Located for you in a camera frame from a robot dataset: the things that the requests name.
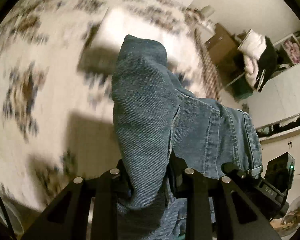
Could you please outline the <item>brown cardboard box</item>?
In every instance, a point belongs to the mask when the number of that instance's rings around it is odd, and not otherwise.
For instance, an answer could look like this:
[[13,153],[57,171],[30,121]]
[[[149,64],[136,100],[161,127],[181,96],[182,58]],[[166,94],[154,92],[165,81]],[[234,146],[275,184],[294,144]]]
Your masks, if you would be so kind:
[[215,25],[215,35],[205,42],[212,62],[218,65],[237,54],[238,45],[232,35],[220,24]]

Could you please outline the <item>white clothes pile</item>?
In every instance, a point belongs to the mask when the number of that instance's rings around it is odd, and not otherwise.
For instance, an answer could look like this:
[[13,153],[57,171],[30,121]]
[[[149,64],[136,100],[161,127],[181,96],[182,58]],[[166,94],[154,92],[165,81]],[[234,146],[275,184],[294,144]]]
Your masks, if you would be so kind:
[[245,79],[254,90],[260,87],[257,82],[262,77],[262,72],[258,60],[266,48],[266,37],[250,29],[237,49],[243,54]]

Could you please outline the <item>white cabinet shelving unit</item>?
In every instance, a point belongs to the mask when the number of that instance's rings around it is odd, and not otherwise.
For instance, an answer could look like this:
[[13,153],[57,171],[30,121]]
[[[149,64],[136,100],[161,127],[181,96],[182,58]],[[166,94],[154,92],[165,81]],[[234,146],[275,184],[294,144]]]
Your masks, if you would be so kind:
[[289,67],[278,72],[262,92],[236,101],[228,91],[222,92],[226,106],[249,112],[256,129],[276,127],[270,136],[260,138],[264,165],[288,152],[295,158],[295,177],[288,201],[300,196],[300,41],[292,34],[277,41],[274,47]]

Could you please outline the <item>floral fleece bed blanket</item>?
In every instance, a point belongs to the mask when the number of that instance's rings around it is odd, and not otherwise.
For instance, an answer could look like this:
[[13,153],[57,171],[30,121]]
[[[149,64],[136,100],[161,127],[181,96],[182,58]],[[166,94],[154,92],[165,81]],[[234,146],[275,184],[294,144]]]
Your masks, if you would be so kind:
[[215,26],[173,0],[20,0],[0,24],[0,191],[41,210],[120,159],[111,78],[126,35],[159,41],[195,96],[219,99]]

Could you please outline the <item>blue denim pants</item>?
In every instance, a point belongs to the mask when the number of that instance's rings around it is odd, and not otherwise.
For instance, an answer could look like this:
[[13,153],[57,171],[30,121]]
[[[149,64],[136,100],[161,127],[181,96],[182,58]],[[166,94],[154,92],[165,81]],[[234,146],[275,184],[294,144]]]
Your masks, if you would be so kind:
[[112,77],[114,128],[132,190],[117,204],[119,239],[185,235],[186,200],[171,193],[174,153],[188,167],[218,179],[232,162],[258,178],[261,145],[250,116],[186,90],[167,68],[157,41],[126,36]]

